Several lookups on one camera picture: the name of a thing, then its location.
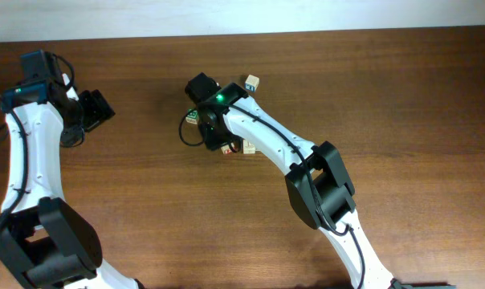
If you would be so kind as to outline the plain wooden block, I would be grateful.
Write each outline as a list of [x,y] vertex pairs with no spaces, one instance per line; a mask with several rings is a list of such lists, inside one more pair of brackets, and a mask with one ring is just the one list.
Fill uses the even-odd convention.
[[257,149],[256,147],[248,140],[242,141],[242,151],[244,154],[255,154]]

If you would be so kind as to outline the red-sided block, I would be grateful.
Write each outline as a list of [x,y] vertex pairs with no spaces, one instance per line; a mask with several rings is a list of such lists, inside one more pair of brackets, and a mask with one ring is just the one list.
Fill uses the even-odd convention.
[[224,145],[221,147],[221,150],[224,154],[231,154],[233,151],[230,149],[229,145]]

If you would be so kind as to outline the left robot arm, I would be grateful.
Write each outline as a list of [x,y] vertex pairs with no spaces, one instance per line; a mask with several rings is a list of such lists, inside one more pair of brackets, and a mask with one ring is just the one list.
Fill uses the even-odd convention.
[[59,151],[115,112],[94,90],[77,93],[66,60],[49,51],[21,57],[23,79],[0,95],[10,168],[0,213],[0,261],[24,288],[133,288],[103,257],[95,229],[65,201]]

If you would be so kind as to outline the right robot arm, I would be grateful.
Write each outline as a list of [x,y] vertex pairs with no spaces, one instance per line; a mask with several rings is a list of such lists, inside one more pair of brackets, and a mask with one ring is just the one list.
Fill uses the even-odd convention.
[[204,73],[185,86],[199,117],[202,143],[215,150],[247,140],[284,175],[292,209],[332,244],[354,288],[392,288],[395,279],[377,257],[361,226],[355,187],[337,148],[316,145],[269,116],[249,93],[220,87]]

